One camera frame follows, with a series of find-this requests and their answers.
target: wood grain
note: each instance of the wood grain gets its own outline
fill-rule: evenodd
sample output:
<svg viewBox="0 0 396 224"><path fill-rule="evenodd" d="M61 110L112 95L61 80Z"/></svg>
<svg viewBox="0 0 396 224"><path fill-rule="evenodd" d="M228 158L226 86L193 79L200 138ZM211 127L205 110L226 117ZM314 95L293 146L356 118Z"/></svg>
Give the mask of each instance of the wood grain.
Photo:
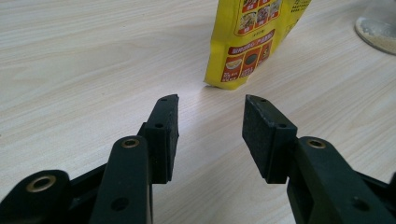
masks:
<svg viewBox="0 0 396 224"><path fill-rule="evenodd" d="M172 93L180 137L173 181L154 187L156 223L294 222L286 186L265 184L242 139L246 94L388 182L396 57L355 34L367 3L312 1L248 83L224 91L203 82L217 1L3 1L0 198L34 172L75 178L105 163Z"/></svg>

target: clear plastic cup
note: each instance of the clear plastic cup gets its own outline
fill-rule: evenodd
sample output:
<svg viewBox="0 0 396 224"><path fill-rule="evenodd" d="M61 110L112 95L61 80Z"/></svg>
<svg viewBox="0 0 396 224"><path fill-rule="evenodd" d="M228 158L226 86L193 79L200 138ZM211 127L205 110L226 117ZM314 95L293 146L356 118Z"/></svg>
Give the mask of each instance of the clear plastic cup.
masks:
<svg viewBox="0 0 396 224"><path fill-rule="evenodd" d="M372 47L396 55L396 0L372 0L355 30Z"/></svg>

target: food packaging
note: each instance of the food packaging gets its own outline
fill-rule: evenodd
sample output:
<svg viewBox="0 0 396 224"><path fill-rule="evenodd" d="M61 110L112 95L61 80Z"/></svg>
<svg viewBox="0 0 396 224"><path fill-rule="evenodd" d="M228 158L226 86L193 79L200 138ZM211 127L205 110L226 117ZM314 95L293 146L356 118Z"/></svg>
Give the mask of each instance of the food packaging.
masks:
<svg viewBox="0 0 396 224"><path fill-rule="evenodd" d="M225 90L246 83L303 15L311 0L219 0L205 82Z"/></svg>

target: tabletop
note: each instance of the tabletop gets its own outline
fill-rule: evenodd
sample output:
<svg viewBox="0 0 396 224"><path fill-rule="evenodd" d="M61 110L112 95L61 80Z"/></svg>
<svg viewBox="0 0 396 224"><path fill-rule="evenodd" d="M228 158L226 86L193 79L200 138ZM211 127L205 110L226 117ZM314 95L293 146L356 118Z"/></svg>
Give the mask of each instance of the tabletop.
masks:
<svg viewBox="0 0 396 224"><path fill-rule="evenodd" d="M172 181L154 186L155 223L294 222L286 185L265 183L242 138L246 94L389 182L396 57L353 30L368 0L312 1L235 91L203 82L217 2L0 3L0 198L41 170L73 179L106 163L174 93L180 137Z"/></svg>

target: yellow snack bag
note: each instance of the yellow snack bag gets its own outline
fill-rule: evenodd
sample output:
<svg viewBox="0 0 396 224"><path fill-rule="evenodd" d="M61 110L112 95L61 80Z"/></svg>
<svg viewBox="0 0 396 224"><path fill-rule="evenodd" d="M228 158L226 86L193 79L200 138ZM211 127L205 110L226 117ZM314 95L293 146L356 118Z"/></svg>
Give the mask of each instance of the yellow snack bag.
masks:
<svg viewBox="0 0 396 224"><path fill-rule="evenodd" d="M286 37L311 0L219 0L205 82L234 90Z"/></svg>

